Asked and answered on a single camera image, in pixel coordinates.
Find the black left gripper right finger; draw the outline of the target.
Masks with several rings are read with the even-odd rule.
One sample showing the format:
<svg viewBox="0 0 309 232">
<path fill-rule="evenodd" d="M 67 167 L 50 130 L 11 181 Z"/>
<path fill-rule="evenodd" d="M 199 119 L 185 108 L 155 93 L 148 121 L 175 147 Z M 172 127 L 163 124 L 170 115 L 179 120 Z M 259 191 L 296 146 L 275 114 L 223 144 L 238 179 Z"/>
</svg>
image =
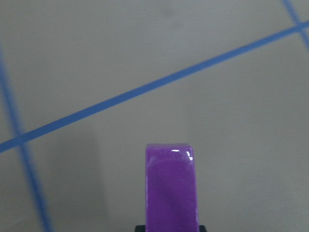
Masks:
<svg viewBox="0 0 309 232">
<path fill-rule="evenodd" d="M 199 232 L 207 232 L 207 229 L 204 225 L 199 226 Z"/>
</svg>

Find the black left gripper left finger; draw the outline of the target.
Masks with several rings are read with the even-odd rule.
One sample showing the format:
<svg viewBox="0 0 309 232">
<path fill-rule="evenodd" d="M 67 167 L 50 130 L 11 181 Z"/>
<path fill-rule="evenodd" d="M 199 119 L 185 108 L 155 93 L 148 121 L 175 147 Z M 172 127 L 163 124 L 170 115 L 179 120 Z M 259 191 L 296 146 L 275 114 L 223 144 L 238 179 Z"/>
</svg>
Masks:
<svg viewBox="0 0 309 232">
<path fill-rule="evenodd" d="M 146 232 L 146 226 L 145 225 L 137 225 L 137 226 L 135 226 L 134 232 Z"/>
</svg>

